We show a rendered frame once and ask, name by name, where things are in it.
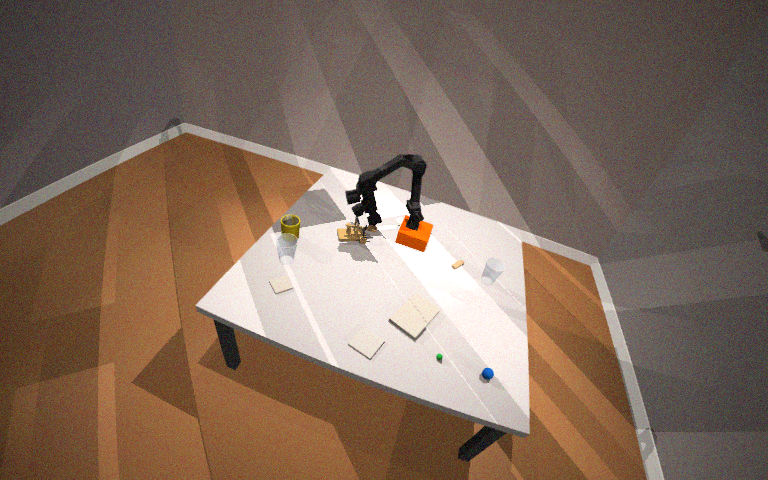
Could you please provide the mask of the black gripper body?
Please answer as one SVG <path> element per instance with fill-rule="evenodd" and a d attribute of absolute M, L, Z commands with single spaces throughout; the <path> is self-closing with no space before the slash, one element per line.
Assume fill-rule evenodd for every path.
<path fill-rule="evenodd" d="M 366 206 L 367 208 L 366 213 L 369 213 L 369 216 L 367 217 L 369 225 L 381 223 L 382 222 L 381 216 L 380 214 L 378 214 L 378 212 L 376 212 L 376 210 L 378 210 L 376 206 L 376 200 L 374 199 L 371 202 L 363 201 L 363 203 L 364 203 L 364 206 Z"/>

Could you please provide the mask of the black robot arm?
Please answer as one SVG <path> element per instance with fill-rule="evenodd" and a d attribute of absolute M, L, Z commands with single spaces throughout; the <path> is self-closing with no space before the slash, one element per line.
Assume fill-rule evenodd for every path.
<path fill-rule="evenodd" d="M 367 208 L 364 206 L 363 201 L 371 202 L 375 199 L 374 191 L 378 190 L 376 186 L 378 180 L 387 174 L 391 174 L 401 167 L 408 168 L 413 172 L 411 198 L 406 200 L 406 207 L 410 214 L 406 227 L 416 231 L 418 230 L 420 225 L 419 222 L 424 220 L 421 211 L 420 194 L 422 177 L 426 172 L 426 163 L 422 156 L 419 154 L 399 154 L 397 157 L 377 168 L 376 170 L 361 174 L 355 185 L 356 188 L 345 190 L 348 205 L 360 202 L 351 207 L 356 217 L 362 216 L 364 212 L 366 214 Z M 362 195 L 363 198 L 361 201 L 360 195 Z"/>

